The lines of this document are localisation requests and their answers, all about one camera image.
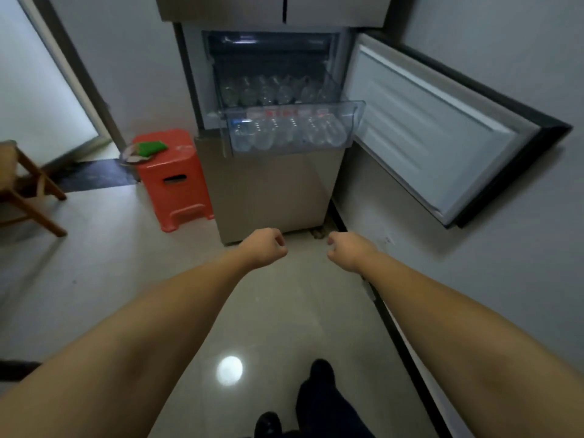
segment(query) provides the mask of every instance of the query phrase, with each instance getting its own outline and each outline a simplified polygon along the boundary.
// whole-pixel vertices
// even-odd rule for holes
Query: stainless steel panel
[[[391,0],[288,0],[292,26],[381,27]]]
[[[282,24],[284,0],[156,0],[163,21],[199,22],[201,27]]]
[[[290,232],[323,223],[344,149],[225,158],[221,138],[195,145],[223,243],[263,227]]]

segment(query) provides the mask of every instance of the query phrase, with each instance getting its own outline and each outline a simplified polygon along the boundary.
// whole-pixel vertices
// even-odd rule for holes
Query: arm
[[[277,229],[160,283],[0,399],[4,437],[146,437],[244,275],[284,257]]]
[[[576,437],[584,383],[575,370],[502,316],[378,252],[333,232],[329,258],[367,279],[477,437]]]

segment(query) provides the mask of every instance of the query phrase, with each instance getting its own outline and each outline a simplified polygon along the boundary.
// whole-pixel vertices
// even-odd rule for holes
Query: chair leg
[[[14,206],[18,207],[18,209],[22,210],[28,216],[30,216],[41,226],[46,227],[55,235],[57,236],[67,235],[67,231],[65,229],[57,225],[50,218],[47,218],[45,214],[41,213],[36,207],[31,206],[29,203],[27,203],[25,199],[21,197],[16,191],[14,190],[9,191],[8,201],[12,203]]]
[[[44,176],[45,178],[45,188],[49,191],[49,193],[55,195],[58,200],[64,201],[67,199],[67,195],[57,186],[53,180],[51,180],[48,175],[38,167],[33,161],[28,158],[19,148],[16,148],[18,151],[18,162],[28,170],[34,176]]]

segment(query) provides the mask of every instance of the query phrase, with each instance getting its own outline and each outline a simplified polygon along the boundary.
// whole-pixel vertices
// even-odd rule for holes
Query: fist
[[[271,265],[285,257],[288,248],[278,229],[257,229],[243,240],[238,249],[252,269]]]
[[[359,265],[363,259],[378,251],[375,244],[354,232],[331,232],[327,243],[334,244],[328,252],[329,260],[347,272],[360,273]]]

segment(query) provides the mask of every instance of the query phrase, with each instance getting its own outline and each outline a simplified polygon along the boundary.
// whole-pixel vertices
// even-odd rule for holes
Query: foot
[[[274,412],[262,413],[256,422],[253,438],[277,438],[282,435],[280,418]]]
[[[335,386],[335,372],[331,363],[322,358],[314,361],[310,367],[310,379]]]

